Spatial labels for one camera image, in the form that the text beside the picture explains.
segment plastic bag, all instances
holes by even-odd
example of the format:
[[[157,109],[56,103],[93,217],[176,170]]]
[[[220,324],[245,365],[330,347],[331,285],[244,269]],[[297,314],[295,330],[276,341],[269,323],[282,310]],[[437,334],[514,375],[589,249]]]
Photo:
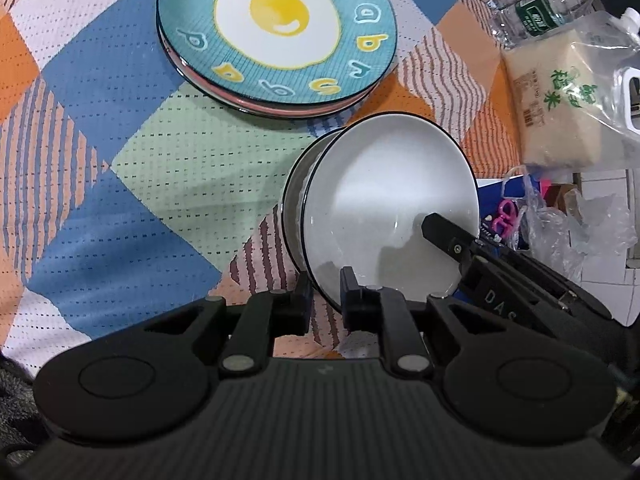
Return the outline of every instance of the plastic bag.
[[[637,32],[626,13],[599,11],[504,53],[529,171],[640,166],[629,88],[640,77]]]
[[[571,190],[564,196],[567,215],[546,205],[526,171],[524,187],[524,198],[505,198],[518,204],[520,233],[531,256],[573,282],[580,282],[585,257],[623,254],[638,241],[631,213],[619,196],[586,200]],[[516,238],[506,243],[517,248]]]
[[[585,200],[577,189],[564,196],[571,245],[583,254],[624,254],[638,242],[626,200],[616,195]]]

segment stacked bowl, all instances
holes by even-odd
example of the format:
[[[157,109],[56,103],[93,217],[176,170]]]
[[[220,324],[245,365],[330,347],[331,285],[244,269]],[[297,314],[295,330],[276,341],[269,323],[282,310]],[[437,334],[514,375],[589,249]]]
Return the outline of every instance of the stacked bowl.
[[[455,290],[458,263],[422,236],[431,213],[479,235],[478,188],[464,153],[437,124],[402,112],[317,139],[295,163],[280,203],[293,263],[336,309],[345,266],[359,283],[396,288],[412,301]]]
[[[389,0],[157,0],[162,48],[217,101],[270,118],[336,113],[389,69]]]

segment bottle label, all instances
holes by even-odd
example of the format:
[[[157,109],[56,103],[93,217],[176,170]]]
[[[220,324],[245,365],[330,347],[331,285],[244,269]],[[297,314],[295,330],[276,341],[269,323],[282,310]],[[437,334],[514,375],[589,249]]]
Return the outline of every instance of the bottle label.
[[[563,20],[551,10],[547,0],[522,0],[515,5],[520,21],[532,36],[562,25]]]

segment patchwork tablecloth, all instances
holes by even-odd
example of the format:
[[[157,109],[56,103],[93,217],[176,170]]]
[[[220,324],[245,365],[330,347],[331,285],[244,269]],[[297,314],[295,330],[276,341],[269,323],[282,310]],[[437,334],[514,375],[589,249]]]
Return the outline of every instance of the patchwork tablecloth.
[[[212,290],[237,303],[291,288],[276,215],[287,172],[313,137],[356,118],[408,110],[448,130],[478,177],[515,165],[486,7],[391,3],[396,66],[373,95],[287,122],[185,83],[159,47],[155,0],[0,0],[2,353],[36,373],[66,348]],[[316,296],[308,336],[276,350],[318,354],[344,336]]]

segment blue plate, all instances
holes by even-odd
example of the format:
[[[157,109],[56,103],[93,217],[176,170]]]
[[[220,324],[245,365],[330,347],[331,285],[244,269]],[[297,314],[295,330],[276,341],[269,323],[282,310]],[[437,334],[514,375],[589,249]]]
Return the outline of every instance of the blue plate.
[[[350,97],[384,75],[396,49],[388,0],[158,0],[158,22],[201,76],[265,102]]]

